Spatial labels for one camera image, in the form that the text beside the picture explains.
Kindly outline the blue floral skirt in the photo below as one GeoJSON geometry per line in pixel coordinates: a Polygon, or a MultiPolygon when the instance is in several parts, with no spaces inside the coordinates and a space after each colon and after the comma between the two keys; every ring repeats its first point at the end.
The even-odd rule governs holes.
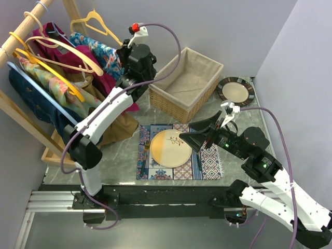
{"type": "Polygon", "coordinates": [[[115,81],[118,81],[123,75],[124,69],[122,68],[120,57],[116,53],[117,50],[99,41],[96,41],[88,36],[78,32],[73,32],[70,35],[70,41],[74,45],[87,46],[103,71],[112,76],[115,81]]]}

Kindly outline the magenta pleated skirt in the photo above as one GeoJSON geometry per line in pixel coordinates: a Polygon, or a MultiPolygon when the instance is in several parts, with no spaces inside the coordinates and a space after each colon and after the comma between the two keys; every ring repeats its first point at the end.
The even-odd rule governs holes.
{"type": "MultiPolygon", "coordinates": [[[[41,32],[40,29],[35,29],[33,31],[34,36],[44,36],[47,38],[56,39],[62,43],[65,43],[69,46],[71,46],[67,41],[65,41],[62,37],[54,34],[48,34],[48,31],[53,31],[53,26],[51,23],[47,23],[43,26],[43,31],[41,32]]],[[[69,50],[59,46],[57,48],[49,48],[45,45],[40,44],[37,41],[34,41],[34,44],[36,47],[38,47],[40,51],[40,55],[46,59],[57,61],[62,64],[78,67],[83,66],[83,61],[79,59],[78,56],[74,55],[69,50]]],[[[87,46],[84,45],[75,45],[74,47],[78,51],[85,54],[87,57],[89,57],[94,63],[98,64],[98,61],[90,51],[90,49],[87,46]]],[[[112,76],[107,75],[105,72],[102,76],[98,76],[96,73],[92,73],[92,76],[94,76],[93,85],[106,97],[112,90],[112,88],[115,86],[116,81],[112,78],[112,76]]]]}

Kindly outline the yellow plastic hanger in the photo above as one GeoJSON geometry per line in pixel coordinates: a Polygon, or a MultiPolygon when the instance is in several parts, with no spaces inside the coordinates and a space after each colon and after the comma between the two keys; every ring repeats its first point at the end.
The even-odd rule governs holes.
{"type": "Polygon", "coordinates": [[[112,37],[119,46],[122,46],[120,39],[106,26],[103,18],[95,10],[88,12],[84,18],[72,20],[70,23],[71,32],[74,32],[74,28],[79,24],[82,24],[83,27],[87,27],[104,36],[112,37]]]}

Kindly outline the brown skirt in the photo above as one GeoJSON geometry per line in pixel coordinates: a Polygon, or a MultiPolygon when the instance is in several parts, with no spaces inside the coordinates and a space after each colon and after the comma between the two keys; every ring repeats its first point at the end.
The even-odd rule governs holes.
{"type": "MultiPolygon", "coordinates": [[[[73,73],[70,73],[58,65],[50,64],[50,67],[76,86],[87,91],[99,101],[105,100],[105,96],[93,85],[94,76],[92,76],[92,74],[88,73],[83,76],[82,72],[74,71],[73,73]]],[[[130,138],[137,129],[138,124],[138,121],[126,112],[120,114],[105,130],[99,145],[103,146],[130,138]]]]}

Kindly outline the blue wire hanger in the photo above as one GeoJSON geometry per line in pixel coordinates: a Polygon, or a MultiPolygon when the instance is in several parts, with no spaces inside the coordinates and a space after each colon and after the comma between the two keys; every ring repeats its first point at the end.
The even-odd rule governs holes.
{"type": "Polygon", "coordinates": [[[35,3],[36,3],[36,5],[37,4],[42,5],[45,8],[46,12],[48,13],[48,15],[50,17],[51,24],[53,26],[53,31],[48,31],[48,34],[58,35],[58,36],[62,37],[65,41],[67,41],[72,47],[75,47],[75,45],[70,42],[70,40],[67,38],[67,36],[63,32],[59,31],[59,29],[57,28],[55,22],[53,21],[52,15],[51,15],[48,7],[44,3],[42,3],[41,1],[36,1],[35,3]]]}

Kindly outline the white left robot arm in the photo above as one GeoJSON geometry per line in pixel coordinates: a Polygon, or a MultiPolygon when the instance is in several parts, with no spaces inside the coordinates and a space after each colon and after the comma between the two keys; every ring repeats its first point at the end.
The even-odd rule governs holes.
{"type": "Polygon", "coordinates": [[[120,76],[107,98],[76,126],[66,126],[65,151],[75,163],[80,177],[81,195],[91,208],[106,206],[106,197],[99,177],[98,164],[103,154],[97,148],[106,129],[127,108],[134,104],[154,82],[157,58],[145,43],[125,40],[117,50],[124,74],[120,76]]]}

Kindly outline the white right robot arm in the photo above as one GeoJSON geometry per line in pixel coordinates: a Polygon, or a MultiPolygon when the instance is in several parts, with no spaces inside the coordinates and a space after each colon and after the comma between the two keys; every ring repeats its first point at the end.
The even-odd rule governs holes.
{"type": "Polygon", "coordinates": [[[257,183],[278,196],[274,200],[241,180],[227,190],[232,206],[250,206],[278,221],[307,248],[323,248],[331,242],[331,211],[311,198],[291,179],[281,163],[269,152],[269,140],[259,127],[248,127],[240,135],[231,131],[220,112],[189,125],[192,132],[180,134],[194,151],[212,145],[244,161],[242,170],[257,183]]]}

